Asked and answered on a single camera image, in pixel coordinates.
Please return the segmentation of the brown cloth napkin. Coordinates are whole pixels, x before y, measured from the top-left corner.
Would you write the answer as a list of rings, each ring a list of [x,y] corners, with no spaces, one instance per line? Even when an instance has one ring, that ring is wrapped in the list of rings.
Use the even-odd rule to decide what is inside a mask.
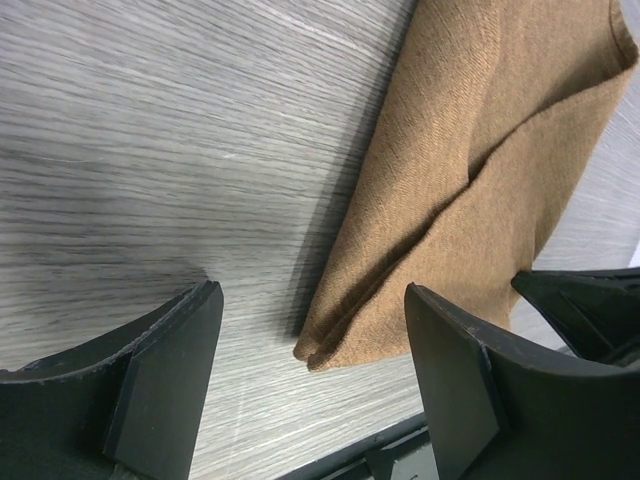
[[[407,353],[411,283],[507,327],[638,62],[616,1],[419,2],[294,357]]]

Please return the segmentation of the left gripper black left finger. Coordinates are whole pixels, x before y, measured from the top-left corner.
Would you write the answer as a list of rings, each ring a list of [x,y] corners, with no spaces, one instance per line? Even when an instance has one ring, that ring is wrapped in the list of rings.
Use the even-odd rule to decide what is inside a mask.
[[[185,479],[223,313],[196,284],[86,343],[1,374],[5,479]]]

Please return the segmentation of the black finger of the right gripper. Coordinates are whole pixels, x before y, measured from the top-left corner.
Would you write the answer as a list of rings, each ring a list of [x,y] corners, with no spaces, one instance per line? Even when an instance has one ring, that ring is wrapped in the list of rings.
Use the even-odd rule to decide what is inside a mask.
[[[639,269],[525,271],[511,281],[579,358],[639,363]]]

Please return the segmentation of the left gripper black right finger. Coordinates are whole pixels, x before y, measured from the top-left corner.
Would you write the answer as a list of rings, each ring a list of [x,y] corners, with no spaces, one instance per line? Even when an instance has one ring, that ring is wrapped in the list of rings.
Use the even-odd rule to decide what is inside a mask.
[[[635,479],[639,372],[543,347],[426,287],[404,297],[443,479]]]

